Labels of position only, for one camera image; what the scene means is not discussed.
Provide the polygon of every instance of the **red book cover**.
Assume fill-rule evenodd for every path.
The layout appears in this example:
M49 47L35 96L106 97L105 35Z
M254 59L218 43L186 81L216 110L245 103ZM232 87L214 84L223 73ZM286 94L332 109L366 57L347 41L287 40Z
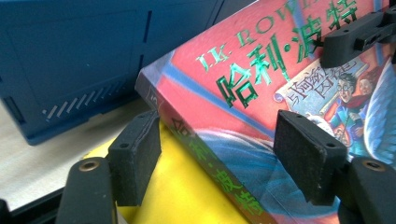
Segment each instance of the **red book cover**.
M324 36L388 3L257 1L143 68L135 88L252 223L338 223L339 201L306 202L276 159L276 115L307 116L350 159L393 164L389 47L339 67L319 62Z

